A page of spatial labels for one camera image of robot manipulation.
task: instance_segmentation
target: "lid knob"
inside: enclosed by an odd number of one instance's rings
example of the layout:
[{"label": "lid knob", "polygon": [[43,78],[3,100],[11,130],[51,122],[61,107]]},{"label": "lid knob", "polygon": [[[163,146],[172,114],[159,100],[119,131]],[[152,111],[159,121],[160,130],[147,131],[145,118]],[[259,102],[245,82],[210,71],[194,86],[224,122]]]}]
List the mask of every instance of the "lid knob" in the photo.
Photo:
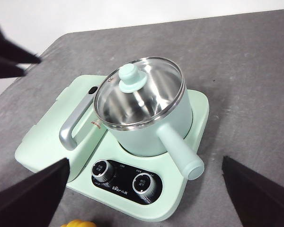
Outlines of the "lid knob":
[{"label": "lid knob", "polygon": [[141,89],[147,81],[147,74],[138,70],[134,64],[126,64],[119,69],[119,88],[124,93]]}]

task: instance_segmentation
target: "silver handle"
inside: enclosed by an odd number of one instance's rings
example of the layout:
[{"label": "silver handle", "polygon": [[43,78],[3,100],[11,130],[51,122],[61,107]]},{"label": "silver handle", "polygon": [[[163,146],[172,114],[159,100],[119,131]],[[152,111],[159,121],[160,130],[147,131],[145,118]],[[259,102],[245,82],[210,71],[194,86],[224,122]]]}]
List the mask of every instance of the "silver handle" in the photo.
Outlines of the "silver handle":
[{"label": "silver handle", "polygon": [[72,130],[75,128],[89,106],[93,103],[97,89],[98,87],[92,87],[89,90],[60,128],[59,139],[67,150],[74,150],[77,147],[77,142],[71,136]]}]

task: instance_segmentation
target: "gray table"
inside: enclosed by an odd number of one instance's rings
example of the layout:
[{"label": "gray table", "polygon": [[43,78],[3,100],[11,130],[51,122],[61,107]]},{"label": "gray table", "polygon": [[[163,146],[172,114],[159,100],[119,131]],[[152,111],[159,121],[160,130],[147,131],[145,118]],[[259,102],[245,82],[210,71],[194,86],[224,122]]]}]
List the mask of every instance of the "gray table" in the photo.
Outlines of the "gray table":
[{"label": "gray table", "polygon": [[99,227],[239,227],[222,177],[224,155],[284,186],[284,10],[278,10],[63,35],[0,96],[0,191],[32,174],[14,152],[66,86],[81,74],[107,75],[146,56],[175,61],[188,88],[208,96],[199,148],[205,173],[188,182],[178,209],[161,223],[66,189],[51,226],[81,218]]}]

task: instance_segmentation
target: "black control panel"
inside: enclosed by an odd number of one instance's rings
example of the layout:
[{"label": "black control panel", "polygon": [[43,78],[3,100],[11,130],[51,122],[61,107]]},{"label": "black control panel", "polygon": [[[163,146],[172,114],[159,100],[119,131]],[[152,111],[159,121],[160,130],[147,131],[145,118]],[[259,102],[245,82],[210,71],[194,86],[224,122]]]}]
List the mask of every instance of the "black control panel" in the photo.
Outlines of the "black control panel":
[{"label": "black control panel", "polygon": [[142,205],[155,202],[163,188],[157,174],[113,160],[97,161],[91,173],[96,187]]}]

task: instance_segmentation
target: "white wall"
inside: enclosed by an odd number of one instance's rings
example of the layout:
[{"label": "white wall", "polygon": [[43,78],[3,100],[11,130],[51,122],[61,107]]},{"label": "white wall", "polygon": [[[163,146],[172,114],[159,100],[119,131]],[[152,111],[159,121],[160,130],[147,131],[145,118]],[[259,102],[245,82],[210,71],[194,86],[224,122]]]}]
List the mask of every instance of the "white wall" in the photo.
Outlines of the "white wall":
[{"label": "white wall", "polygon": [[[284,9],[284,0],[0,0],[6,37],[41,54],[65,33]],[[0,79],[0,94],[13,79]]]}]

